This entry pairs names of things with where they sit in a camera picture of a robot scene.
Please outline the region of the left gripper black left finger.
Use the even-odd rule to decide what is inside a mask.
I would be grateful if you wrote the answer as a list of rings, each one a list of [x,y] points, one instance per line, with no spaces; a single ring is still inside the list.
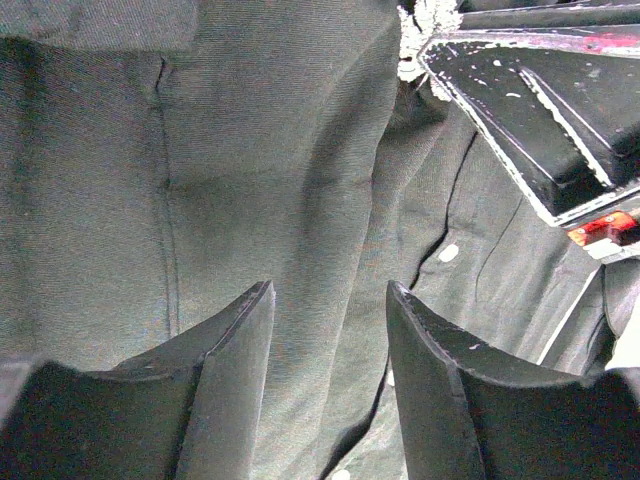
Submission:
[[[1,361],[5,479],[246,479],[274,322],[259,282],[109,371]]]

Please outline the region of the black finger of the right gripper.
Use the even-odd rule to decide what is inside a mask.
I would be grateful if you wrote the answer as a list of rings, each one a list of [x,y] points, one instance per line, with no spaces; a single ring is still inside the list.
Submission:
[[[638,193],[637,25],[463,30],[418,58],[548,225]]]

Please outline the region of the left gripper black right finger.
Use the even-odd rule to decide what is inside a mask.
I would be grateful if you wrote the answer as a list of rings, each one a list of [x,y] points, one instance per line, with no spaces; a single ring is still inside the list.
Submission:
[[[494,348],[387,287],[390,359],[412,479],[635,479],[639,372],[555,371]]]

